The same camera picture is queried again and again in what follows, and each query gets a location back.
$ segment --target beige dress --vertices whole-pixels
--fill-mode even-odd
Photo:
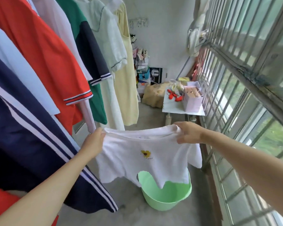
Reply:
[[[136,93],[136,79],[133,64],[132,45],[129,34],[127,12],[124,3],[114,12],[127,51],[127,65],[115,72],[114,89],[122,113],[124,125],[137,123],[139,105]]]

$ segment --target person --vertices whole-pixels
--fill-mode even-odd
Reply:
[[[192,122],[174,124],[184,133],[179,144],[211,145],[283,216],[282,160]],[[83,167],[101,152],[104,137],[101,128],[89,135],[76,156],[0,215],[0,226],[51,225]]]

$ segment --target flower graphic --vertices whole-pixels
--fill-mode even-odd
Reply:
[[[150,155],[151,155],[151,152],[149,152],[149,151],[143,151],[143,150],[141,150],[141,152],[142,152],[142,154],[144,155],[145,158],[149,158]]]

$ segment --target person's left arm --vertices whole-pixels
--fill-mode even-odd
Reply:
[[[102,150],[105,134],[98,128],[68,163],[0,215],[0,226],[50,226],[85,165]]]

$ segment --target gray floor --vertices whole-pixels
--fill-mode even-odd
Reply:
[[[183,121],[183,115],[174,115],[173,122]],[[127,130],[142,130],[162,127],[165,114],[161,109],[139,105],[139,121]],[[89,163],[92,172],[97,175],[95,161]],[[192,193],[173,209],[160,212],[152,209],[144,200],[141,189],[125,178],[115,179],[105,187],[119,206],[116,213],[101,210],[86,214],[63,206],[59,215],[58,226],[211,226],[214,225],[211,197],[204,173],[189,167]]]

